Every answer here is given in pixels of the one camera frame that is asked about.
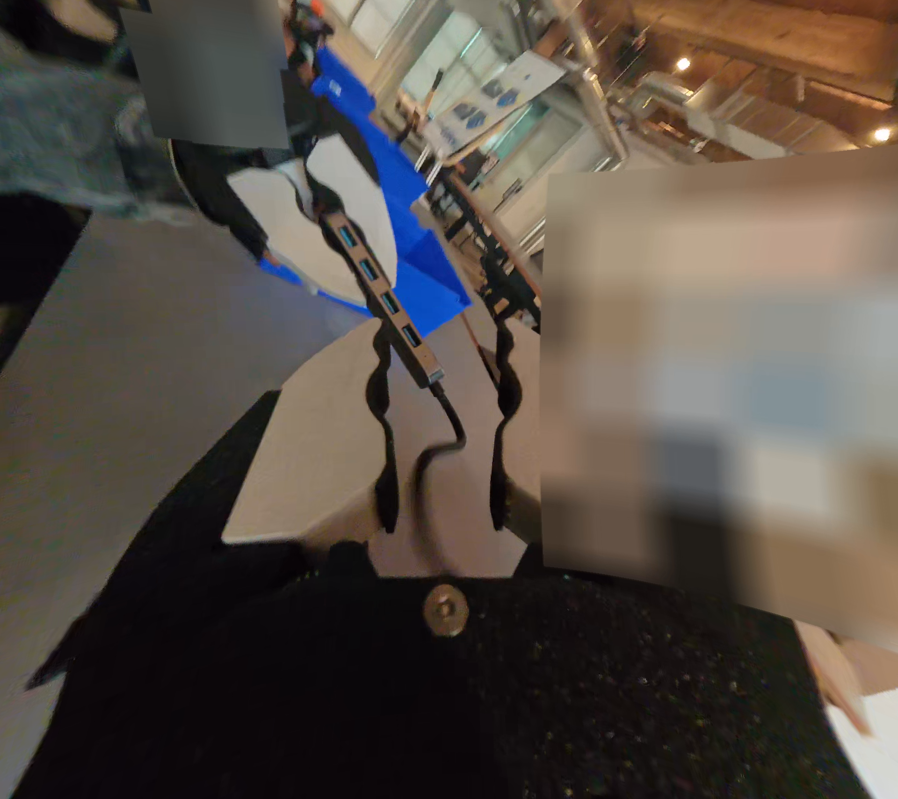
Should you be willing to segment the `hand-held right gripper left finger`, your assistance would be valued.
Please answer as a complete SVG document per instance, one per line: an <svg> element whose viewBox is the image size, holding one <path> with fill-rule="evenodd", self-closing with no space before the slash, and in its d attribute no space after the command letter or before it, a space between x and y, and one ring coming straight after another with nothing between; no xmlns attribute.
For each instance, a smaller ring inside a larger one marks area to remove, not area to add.
<svg viewBox="0 0 898 799"><path fill-rule="evenodd" d="M384 411L368 401L384 375L369 319L303 363L282 385L222 532L229 546L365 542L393 528L396 464Z"/></svg>

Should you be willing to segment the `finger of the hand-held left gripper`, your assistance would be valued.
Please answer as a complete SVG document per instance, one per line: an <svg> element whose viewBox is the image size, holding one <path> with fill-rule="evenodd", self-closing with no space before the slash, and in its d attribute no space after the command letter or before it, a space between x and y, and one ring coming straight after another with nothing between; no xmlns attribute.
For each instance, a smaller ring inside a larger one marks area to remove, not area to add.
<svg viewBox="0 0 898 799"><path fill-rule="evenodd" d="M364 296L349 267L327 244L320 226L300 211L296 186L284 176L286 184L278 177L267 180L249 172L227 179L268 233L269 246L280 257L276 260L280 266L298 277L310 292L363 308Z"/></svg>
<svg viewBox="0 0 898 799"><path fill-rule="evenodd" d="M312 188L329 189L342 211L361 228L388 283L397 281L398 253L385 196L340 135L320 138L307 157Z"/></svg>

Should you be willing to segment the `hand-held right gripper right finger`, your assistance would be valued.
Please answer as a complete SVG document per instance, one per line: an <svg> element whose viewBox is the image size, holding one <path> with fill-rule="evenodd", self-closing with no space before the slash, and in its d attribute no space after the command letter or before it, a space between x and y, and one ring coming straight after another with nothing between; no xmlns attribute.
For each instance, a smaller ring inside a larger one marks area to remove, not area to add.
<svg viewBox="0 0 898 799"><path fill-rule="evenodd" d="M497 531L524 543L542 540L540 336L517 319L500 322L498 402L489 508Z"/></svg>

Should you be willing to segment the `blue plastic bin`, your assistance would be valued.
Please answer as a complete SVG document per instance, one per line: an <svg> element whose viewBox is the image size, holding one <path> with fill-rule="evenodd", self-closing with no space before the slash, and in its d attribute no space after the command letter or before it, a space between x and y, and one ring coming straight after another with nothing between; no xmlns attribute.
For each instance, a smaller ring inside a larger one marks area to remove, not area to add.
<svg viewBox="0 0 898 799"><path fill-rule="evenodd" d="M360 129L372 128L376 98L330 46L322 45L317 50L315 66L317 75L311 84L312 92L330 101Z"/></svg>
<svg viewBox="0 0 898 799"><path fill-rule="evenodd" d="M393 230L398 251L394 292L427 337L471 307L471 300L434 232L406 221L393 223Z"/></svg>

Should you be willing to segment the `silver ventilation duct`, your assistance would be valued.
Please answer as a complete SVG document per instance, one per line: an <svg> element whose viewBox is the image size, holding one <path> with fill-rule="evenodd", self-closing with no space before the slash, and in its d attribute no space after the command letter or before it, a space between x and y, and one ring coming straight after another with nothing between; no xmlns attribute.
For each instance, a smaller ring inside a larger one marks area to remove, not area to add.
<svg viewBox="0 0 898 799"><path fill-rule="evenodd" d="M670 126L701 153L709 144L752 160L853 151L872 130L894 129L896 105L803 75L753 67L742 78L729 63L701 86L655 71L612 97L633 120Z"/></svg>

